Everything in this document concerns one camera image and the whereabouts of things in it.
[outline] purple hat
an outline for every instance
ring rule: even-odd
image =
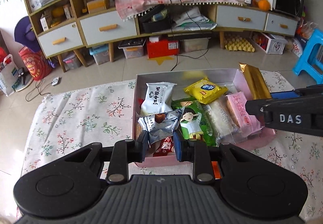
[[[15,27],[15,41],[27,46],[35,53],[41,50],[28,16],[23,17],[17,23]]]

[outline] silver snack wrapper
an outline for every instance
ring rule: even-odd
[[[178,128],[183,109],[176,109],[161,114],[154,114],[140,117],[138,123],[143,130],[149,132],[149,145],[173,136],[174,131]]]

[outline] white drawer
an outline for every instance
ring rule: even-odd
[[[283,16],[268,14],[265,27],[267,32],[275,32],[294,36],[297,27],[297,21]]]
[[[264,30],[267,13],[233,6],[218,6],[217,27]]]
[[[135,20],[124,22],[117,11],[82,19],[81,25],[88,45],[137,35]]]
[[[39,36],[38,39],[47,57],[83,45],[75,22]]]

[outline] white shopping bag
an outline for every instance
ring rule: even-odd
[[[6,60],[11,58],[11,62],[6,64]],[[0,64],[0,88],[6,96],[11,95],[20,83],[18,77],[18,68],[14,64],[12,55],[5,57],[3,63]]]

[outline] blue plastic stool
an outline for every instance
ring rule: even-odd
[[[323,33],[320,30],[315,29],[306,44],[303,54],[293,68],[293,72],[296,75],[299,75],[302,70],[306,71],[311,77],[313,77],[317,84],[323,84],[323,74],[316,71],[312,65],[316,65],[323,72],[323,64],[316,59],[321,45],[323,45]]]

